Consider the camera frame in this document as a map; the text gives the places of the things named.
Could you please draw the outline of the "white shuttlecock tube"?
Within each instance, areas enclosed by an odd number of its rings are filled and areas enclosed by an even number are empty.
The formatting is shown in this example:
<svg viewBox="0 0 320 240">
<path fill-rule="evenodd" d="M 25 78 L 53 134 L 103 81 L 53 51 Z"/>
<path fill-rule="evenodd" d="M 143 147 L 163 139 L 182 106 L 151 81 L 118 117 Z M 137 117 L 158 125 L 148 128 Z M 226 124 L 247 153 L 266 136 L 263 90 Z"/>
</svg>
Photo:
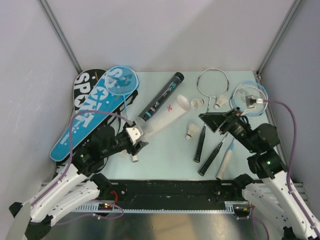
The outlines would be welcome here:
<svg viewBox="0 0 320 240">
<path fill-rule="evenodd" d="M 171 104 L 166 107 L 162 106 L 150 119 L 143 120 L 141 117 L 137 117 L 135 121 L 143 131 L 139 140 L 146 142 L 190 110 L 190 101 L 183 95 L 178 95 Z"/>
</svg>

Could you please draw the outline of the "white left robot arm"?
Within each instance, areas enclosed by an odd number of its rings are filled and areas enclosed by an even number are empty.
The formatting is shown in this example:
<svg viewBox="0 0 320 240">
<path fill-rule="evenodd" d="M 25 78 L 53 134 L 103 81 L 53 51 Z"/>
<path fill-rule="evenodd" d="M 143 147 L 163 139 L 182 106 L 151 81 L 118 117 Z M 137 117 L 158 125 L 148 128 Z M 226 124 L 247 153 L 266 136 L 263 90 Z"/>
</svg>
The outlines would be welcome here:
<svg viewBox="0 0 320 240">
<path fill-rule="evenodd" d="M 53 226 L 77 207 L 91 200 L 104 200 L 111 183 L 96 173 L 103 160 L 122 151 L 136 155 L 146 142 L 144 132 L 133 124 L 118 134 L 111 126 L 100 127 L 88 143 L 70 154 L 71 161 L 39 193 L 25 202 L 14 202 L 9 211 L 14 221 L 7 240 L 41 240 Z"/>
</svg>

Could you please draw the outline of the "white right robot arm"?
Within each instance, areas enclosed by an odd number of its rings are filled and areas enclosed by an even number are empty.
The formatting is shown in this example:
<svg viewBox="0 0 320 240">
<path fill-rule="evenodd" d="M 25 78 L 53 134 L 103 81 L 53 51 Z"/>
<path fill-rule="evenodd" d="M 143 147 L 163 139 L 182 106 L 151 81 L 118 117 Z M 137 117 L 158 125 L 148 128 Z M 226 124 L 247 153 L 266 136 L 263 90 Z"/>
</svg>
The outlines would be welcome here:
<svg viewBox="0 0 320 240">
<path fill-rule="evenodd" d="M 227 112 L 207 112 L 198 116 L 214 133 L 229 133 L 252 155 L 247 158 L 250 171 L 268 187 L 266 195 L 247 174 L 234 179 L 232 197 L 251 202 L 271 223 L 283 230 L 285 240 L 318 240 L 320 222 L 306 205 L 289 177 L 289 169 L 275 151 L 280 144 L 277 128 L 262 123 L 252 129 L 234 108 Z"/>
</svg>

